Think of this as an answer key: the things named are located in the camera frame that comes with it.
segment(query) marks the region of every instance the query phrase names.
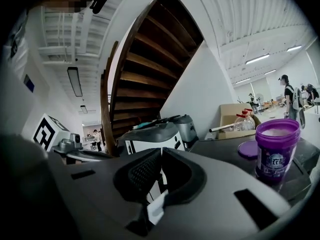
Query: plastic bottle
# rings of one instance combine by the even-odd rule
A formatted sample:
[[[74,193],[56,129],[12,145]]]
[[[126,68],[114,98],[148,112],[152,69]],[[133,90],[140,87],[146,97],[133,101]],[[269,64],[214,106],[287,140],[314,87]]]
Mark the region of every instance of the plastic bottle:
[[[234,131],[250,131],[256,128],[255,121],[248,115],[247,110],[242,110],[242,114],[236,114],[237,119],[234,122]]]

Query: ceiling light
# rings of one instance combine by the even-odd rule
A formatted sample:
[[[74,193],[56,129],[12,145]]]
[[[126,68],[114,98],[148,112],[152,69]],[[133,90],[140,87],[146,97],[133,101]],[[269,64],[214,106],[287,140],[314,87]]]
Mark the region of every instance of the ceiling light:
[[[78,68],[74,66],[70,66],[68,67],[67,72],[68,72],[70,83],[72,85],[72,89],[74,91],[75,96],[82,97],[82,90],[80,85]]]
[[[291,51],[300,49],[301,47],[302,47],[302,45],[294,46],[294,47],[288,48],[286,51],[287,51],[287,52],[291,52]]]
[[[264,74],[266,75],[266,74],[269,74],[269,73],[272,73],[272,72],[275,72],[275,71],[276,71],[276,69],[271,70],[270,72],[267,72],[267,73],[264,73]]]
[[[262,59],[268,58],[269,56],[270,56],[270,54],[265,54],[265,55],[262,55],[262,56],[260,56],[258,58],[250,59],[245,64],[248,65],[250,63],[257,62],[257,61],[260,61]]]
[[[247,80],[250,80],[251,78],[247,78],[247,79],[245,79],[245,80],[241,80],[241,81],[239,81],[239,82],[236,82],[235,84],[240,84],[240,83],[242,83],[242,82],[244,82],[244,81],[247,81]]]
[[[84,114],[88,114],[88,110],[87,110],[86,106],[82,105],[82,106],[80,106],[80,108],[82,109]]]

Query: table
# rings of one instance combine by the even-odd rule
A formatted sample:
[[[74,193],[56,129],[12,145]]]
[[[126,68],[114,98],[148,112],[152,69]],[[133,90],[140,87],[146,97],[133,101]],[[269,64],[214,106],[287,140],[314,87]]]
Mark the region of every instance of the table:
[[[253,135],[233,139],[199,140],[190,152],[230,163],[255,177],[257,160],[248,160],[238,154],[238,146],[241,143],[254,139]],[[317,147],[301,138],[289,171],[282,182],[271,187],[291,205],[296,204],[306,196],[311,187],[309,174],[316,166],[319,155],[320,150]]]

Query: purple cup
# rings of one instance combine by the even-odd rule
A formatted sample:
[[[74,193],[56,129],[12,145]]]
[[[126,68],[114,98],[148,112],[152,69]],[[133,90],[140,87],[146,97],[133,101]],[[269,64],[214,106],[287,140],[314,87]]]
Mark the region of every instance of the purple cup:
[[[286,130],[284,136],[268,136],[267,130]],[[289,170],[300,139],[300,125],[292,119],[276,119],[264,122],[256,128],[258,159],[255,172],[267,182],[280,182]]]

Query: cardboard box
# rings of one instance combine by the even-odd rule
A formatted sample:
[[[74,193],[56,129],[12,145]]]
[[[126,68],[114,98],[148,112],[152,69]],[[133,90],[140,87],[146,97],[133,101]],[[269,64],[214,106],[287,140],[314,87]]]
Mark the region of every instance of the cardboard box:
[[[227,126],[233,124],[237,119],[237,114],[241,114],[244,109],[252,109],[249,103],[239,104],[223,104],[220,105],[220,126]],[[255,116],[251,115],[255,122],[255,127],[261,124],[260,120]],[[244,131],[225,131],[221,130],[218,134],[218,140],[233,139],[239,137],[245,137],[255,135],[256,130],[244,130]]]

